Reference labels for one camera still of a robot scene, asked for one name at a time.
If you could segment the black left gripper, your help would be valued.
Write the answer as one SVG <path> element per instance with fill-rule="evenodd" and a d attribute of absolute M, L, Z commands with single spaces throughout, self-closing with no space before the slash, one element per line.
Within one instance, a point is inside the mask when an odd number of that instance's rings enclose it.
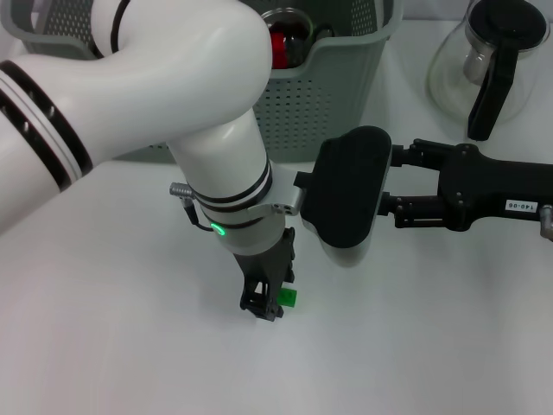
<path fill-rule="evenodd" d="M 296 230 L 286 227 L 280 240 L 269 250 L 251 256 L 234 255 L 244 276 L 241 310 L 270 322 L 283 317 L 283 307 L 277 297 L 282 287 L 295 282 L 295 238 Z"/>

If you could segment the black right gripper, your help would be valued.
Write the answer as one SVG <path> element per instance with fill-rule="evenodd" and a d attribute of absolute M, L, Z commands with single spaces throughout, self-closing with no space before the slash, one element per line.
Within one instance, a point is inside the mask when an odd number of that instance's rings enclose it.
<path fill-rule="evenodd" d="M 540 221 L 539 209 L 552 204 L 552 166 L 501 161 L 471 144 L 415 139 L 394 144 L 391 167 L 440 171 L 438 195 L 395 196 L 383 192 L 378 214 L 392 215 L 395 228 L 446 227 L 466 232 L 483 218 Z"/>

